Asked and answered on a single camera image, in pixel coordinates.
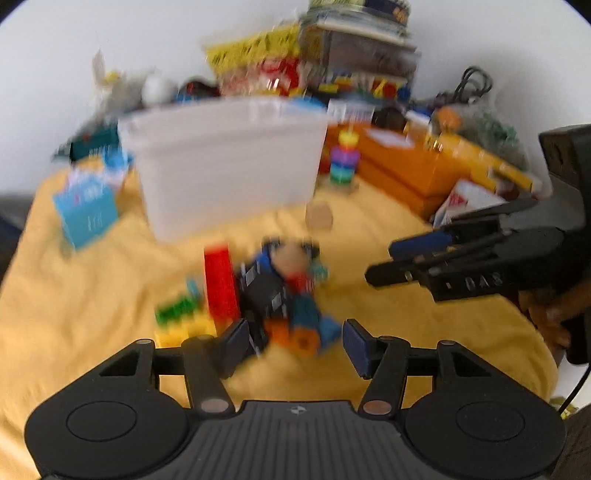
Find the toy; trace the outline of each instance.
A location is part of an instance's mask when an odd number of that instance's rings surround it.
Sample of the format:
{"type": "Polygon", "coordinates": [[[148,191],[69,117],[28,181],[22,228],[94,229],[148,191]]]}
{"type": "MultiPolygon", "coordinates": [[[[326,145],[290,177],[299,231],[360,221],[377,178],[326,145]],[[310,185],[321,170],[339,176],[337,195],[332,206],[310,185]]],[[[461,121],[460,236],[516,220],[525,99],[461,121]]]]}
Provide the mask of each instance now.
{"type": "Polygon", "coordinates": [[[325,348],[341,336],[342,327],[340,323],[337,323],[334,318],[323,315],[318,323],[318,333],[320,334],[320,346],[325,348]]]}
{"type": "Polygon", "coordinates": [[[197,282],[195,281],[195,279],[187,278],[187,280],[185,280],[185,284],[187,286],[187,291],[189,292],[189,295],[191,295],[192,298],[196,299],[199,303],[201,303],[203,301],[203,292],[199,290],[199,287],[197,286],[197,282]]]}
{"type": "Polygon", "coordinates": [[[113,192],[94,177],[55,194],[53,202],[75,249],[103,235],[118,218],[113,192]]]}
{"type": "Polygon", "coordinates": [[[320,312],[314,299],[309,295],[297,295],[294,297],[293,312],[291,314],[291,326],[304,327],[317,330],[320,323],[320,312]]]}
{"type": "Polygon", "coordinates": [[[227,246],[203,252],[207,306],[218,332],[241,317],[236,297],[236,284],[227,246]]]}
{"type": "Polygon", "coordinates": [[[271,265],[282,278],[287,278],[306,272],[310,258],[301,245],[288,243],[271,251],[271,265]]]}
{"type": "Polygon", "coordinates": [[[180,320],[183,316],[192,315],[199,310],[203,303],[203,294],[199,291],[194,279],[186,280],[189,295],[181,295],[177,301],[156,310],[156,323],[165,326],[170,322],[180,320]]]}
{"type": "Polygon", "coordinates": [[[170,79],[153,73],[149,75],[142,87],[142,104],[144,107],[165,105],[174,100],[178,87],[170,79]]]}
{"type": "Polygon", "coordinates": [[[156,323],[160,326],[168,322],[180,320],[185,315],[191,315],[199,308],[197,302],[187,296],[180,297],[175,303],[167,305],[156,312],[156,323]]]}
{"type": "Polygon", "coordinates": [[[320,349],[318,331],[306,327],[293,327],[290,333],[289,349],[304,355],[317,354],[320,349]]]}
{"type": "Polygon", "coordinates": [[[178,347],[187,338],[210,335],[217,336],[217,329],[212,318],[203,312],[185,317],[175,323],[166,323],[156,330],[154,337],[160,348],[178,347]]]}
{"type": "Polygon", "coordinates": [[[262,319],[287,318],[293,298],[283,281],[258,262],[242,264],[240,270],[241,297],[252,311],[262,319]]]}
{"type": "Polygon", "coordinates": [[[340,326],[333,320],[324,321],[321,330],[321,314],[311,296],[313,274],[321,282],[328,276],[319,254],[311,242],[268,238],[255,261],[241,265],[236,281],[254,353],[271,342],[299,355],[313,355],[340,337],[340,326]]]}
{"type": "MultiPolygon", "coordinates": [[[[273,251],[275,251],[280,246],[285,245],[285,243],[286,242],[280,240],[277,237],[265,238],[262,242],[262,251],[266,252],[270,256],[273,251]]],[[[314,242],[300,242],[299,245],[302,247],[304,252],[306,252],[306,255],[308,255],[310,261],[314,260],[318,257],[318,255],[320,255],[320,248],[314,242]]]]}
{"type": "Polygon", "coordinates": [[[339,145],[330,150],[330,182],[339,186],[350,186],[355,168],[361,158],[357,144],[359,135],[349,130],[339,133],[339,145]]]}
{"type": "Polygon", "coordinates": [[[314,260],[310,264],[308,273],[311,275],[315,284],[324,283],[329,279],[328,269],[319,260],[314,260]]]}
{"type": "Polygon", "coordinates": [[[129,152],[124,151],[121,147],[109,148],[106,147],[102,151],[103,164],[107,170],[112,171],[128,171],[133,156],[129,152]]]}
{"type": "Polygon", "coordinates": [[[294,293],[312,293],[314,280],[307,273],[295,273],[285,279],[285,283],[294,293]]]}
{"type": "Polygon", "coordinates": [[[327,202],[313,202],[306,205],[306,227],[310,231],[332,229],[333,215],[327,202]]]}

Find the human hand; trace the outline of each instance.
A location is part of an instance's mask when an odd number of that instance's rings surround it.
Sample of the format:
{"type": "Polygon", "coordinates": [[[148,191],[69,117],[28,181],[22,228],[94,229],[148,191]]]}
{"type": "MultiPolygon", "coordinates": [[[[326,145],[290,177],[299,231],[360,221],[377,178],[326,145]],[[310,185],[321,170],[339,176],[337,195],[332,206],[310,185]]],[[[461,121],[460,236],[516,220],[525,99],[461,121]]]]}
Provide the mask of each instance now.
{"type": "Polygon", "coordinates": [[[549,291],[543,295],[540,295],[540,292],[519,292],[519,308],[524,314],[529,313],[531,321],[553,354],[567,349],[571,341],[569,331],[562,327],[560,322],[548,318],[547,309],[554,300],[556,295],[549,291]]]}

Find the blue toy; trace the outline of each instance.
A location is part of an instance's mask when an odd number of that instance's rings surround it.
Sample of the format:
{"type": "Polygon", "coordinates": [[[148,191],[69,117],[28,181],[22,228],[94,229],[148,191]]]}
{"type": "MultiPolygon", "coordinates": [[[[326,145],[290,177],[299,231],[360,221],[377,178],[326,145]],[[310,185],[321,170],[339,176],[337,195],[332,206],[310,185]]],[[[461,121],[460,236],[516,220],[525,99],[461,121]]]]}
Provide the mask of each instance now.
{"type": "Polygon", "coordinates": [[[309,295],[295,296],[290,317],[291,327],[305,327],[310,330],[317,330],[319,322],[320,312],[314,299],[309,295]]]}
{"type": "Polygon", "coordinates": [[[107,148],[103,152],[103,164],[108,170],[129,170],[133,156],[121,147],[107,148]]]}
{"type": "Polygon", "coordinates": [[[76,249],[101,236],[118,218],[112,190],[93,177],[55,194],[53,202],[76,249]]]}
{"type": "Polygon", "coordinates": [[[341,337],[342,329],[340,323],[337,323],[332,317],[323,315],[318,324],[318,333],[320,334],[320,346],[326,348],[341,337]]]}

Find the white wall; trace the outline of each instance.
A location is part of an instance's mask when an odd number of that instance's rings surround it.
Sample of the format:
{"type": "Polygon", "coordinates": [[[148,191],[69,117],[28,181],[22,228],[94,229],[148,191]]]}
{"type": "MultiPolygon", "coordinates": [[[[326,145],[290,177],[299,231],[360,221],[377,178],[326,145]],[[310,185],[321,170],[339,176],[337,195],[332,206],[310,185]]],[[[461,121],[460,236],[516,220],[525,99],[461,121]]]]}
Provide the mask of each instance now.
{"type": "MultiPolygon", "coordinates": [[[[178,82],[209,75],[199,39],[276,17],[306,0],[26,0],[0,25],[0,194],[34,191],[51,153],[90,114],[90,60],[156,66],[178,82]]],[[[538,132],[591,121],[591,28],[562,0],[411,0],[423,59],[415,92],[453,88],[476,63],[524,137],[539,174],[538,132]]]]}

